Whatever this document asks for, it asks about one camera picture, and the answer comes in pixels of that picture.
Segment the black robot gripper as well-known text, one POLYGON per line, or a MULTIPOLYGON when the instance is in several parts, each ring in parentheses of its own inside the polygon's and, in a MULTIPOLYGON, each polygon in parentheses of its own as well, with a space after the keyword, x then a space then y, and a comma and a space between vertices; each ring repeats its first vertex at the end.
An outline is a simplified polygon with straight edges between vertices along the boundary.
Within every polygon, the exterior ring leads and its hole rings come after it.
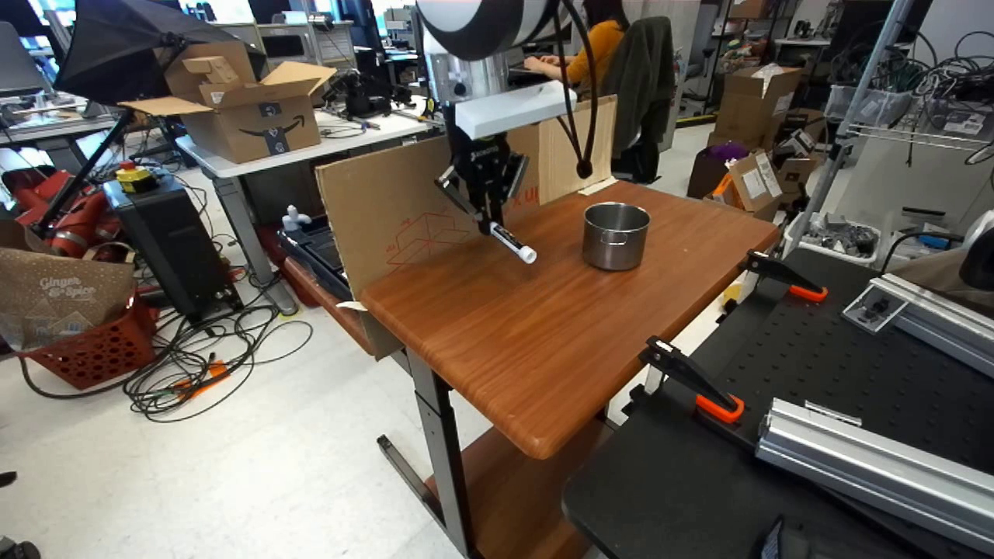
POLYGON ((460 126, 451 126, 448 143, 451 165, 438 174, 438 189, 470 214, 478 231, 489 231, 489 214, 470 203, 470 193, 489 193, 508 205, 524 179, 527 157, 516 156, 505 133, 470 140, 460 126))

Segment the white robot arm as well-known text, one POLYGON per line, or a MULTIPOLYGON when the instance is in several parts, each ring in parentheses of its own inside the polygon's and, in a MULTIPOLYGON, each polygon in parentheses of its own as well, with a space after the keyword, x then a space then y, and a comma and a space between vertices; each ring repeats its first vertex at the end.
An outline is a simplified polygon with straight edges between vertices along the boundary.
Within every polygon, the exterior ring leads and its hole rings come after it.
POLYGON ((524 157, 508 133, 564 116, 575 94, 564 82, 510 88, 508 55, 536 41, 559 0, 416 0, 428 89, 443 116, 451 165, 438 186, 481 232, 505 228, 524 157))

